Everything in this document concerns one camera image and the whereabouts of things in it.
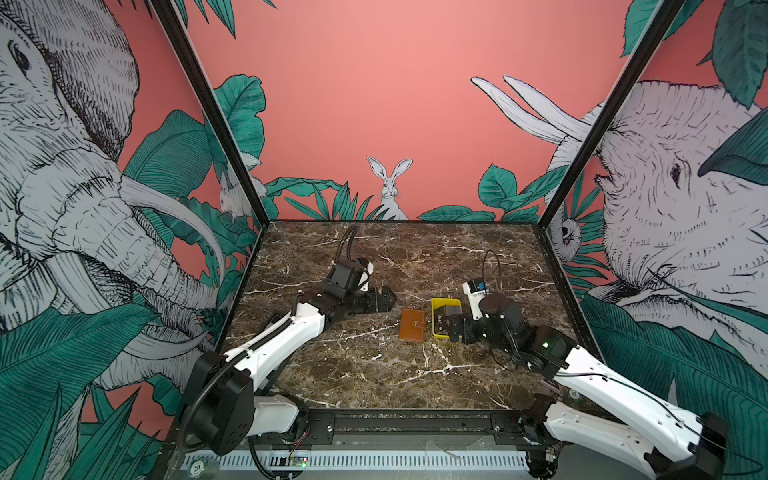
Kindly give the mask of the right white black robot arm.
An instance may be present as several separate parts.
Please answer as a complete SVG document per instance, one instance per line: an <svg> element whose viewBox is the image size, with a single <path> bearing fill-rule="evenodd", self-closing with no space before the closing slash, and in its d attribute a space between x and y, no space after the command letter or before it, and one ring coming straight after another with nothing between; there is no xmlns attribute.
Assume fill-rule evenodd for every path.
<svg viewBox="0 0 768 480"><path fill-rule="evenodd" d="M452 307L441 317L453 342L482 342L551 383L575 391L610 419L537 394L526 410L498 426L526 453L531 476L550 479L559 448L580 445L611 457L650 479L720 479L729 428L712 413L697 415L648 392L613 371L575 340L549 326L530 325L516 302L473 293L470 313Z"/></svg>

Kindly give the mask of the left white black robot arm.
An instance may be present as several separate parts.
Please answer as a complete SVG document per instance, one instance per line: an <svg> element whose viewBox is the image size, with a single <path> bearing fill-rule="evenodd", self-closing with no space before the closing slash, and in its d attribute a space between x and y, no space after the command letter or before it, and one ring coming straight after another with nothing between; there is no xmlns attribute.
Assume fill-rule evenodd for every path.
<svg viewBox="0 0 768 480"><path fill-rule="evenodd" d="M300 400L272 395L270 380L306 343L334 321L357 314L391 311L397 297L388 286L373 287L371 262L338 260L313 288L298 293L290 310L246 343L199 357L190 374L179 412L177 447L231 452L244 439L307 429Z"/></svg>

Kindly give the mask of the brown leather card holder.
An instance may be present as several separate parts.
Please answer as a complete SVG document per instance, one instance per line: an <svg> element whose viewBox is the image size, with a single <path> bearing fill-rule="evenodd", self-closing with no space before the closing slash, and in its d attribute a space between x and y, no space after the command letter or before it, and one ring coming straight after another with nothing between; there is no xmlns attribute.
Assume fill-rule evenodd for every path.
<svg viewBox="0 0 768 480"><path fill-rule="evenodd" d="M401 311L399 339L407 343L422 343L426 329L425 312L415 309Z"/></svg>

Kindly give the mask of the yellow plastic card tray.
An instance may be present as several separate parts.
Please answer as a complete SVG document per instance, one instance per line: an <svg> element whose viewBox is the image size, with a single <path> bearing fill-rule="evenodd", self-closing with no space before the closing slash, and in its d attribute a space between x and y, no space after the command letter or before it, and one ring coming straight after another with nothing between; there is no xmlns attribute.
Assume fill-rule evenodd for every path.
<svg viewBox="0 0 768 480"><path fill-rule="evenodd" d="M432 298L432 334L437 339L449 339L451 332L451 318L462 313L462 304L459 299Z"/></svg>

